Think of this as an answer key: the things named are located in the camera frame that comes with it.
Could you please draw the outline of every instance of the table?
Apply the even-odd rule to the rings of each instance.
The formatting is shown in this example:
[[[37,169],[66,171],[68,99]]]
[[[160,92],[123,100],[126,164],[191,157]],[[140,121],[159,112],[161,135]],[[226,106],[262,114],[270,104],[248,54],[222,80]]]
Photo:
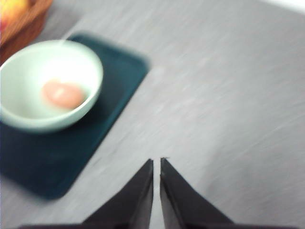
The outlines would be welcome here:
[[[245,0],[55,0],[35,42],[88,31],[152,68],[71,190],[1,178],[3,228],[78,223],[160,157],[232,220],[305,227],[305,16]]]

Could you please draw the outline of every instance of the tray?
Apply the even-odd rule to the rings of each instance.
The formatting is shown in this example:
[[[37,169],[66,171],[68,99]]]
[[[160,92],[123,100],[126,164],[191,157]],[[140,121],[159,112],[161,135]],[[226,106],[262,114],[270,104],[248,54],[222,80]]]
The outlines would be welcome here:
[[[85,34],[69,40],[88,46],[102,60],[104,79],[95,106],[75,125],[53,134],[27,134],[2,123],[0,129],[1,173],[46,199],[68,191],[148,72],[144,58],[108,42]]]

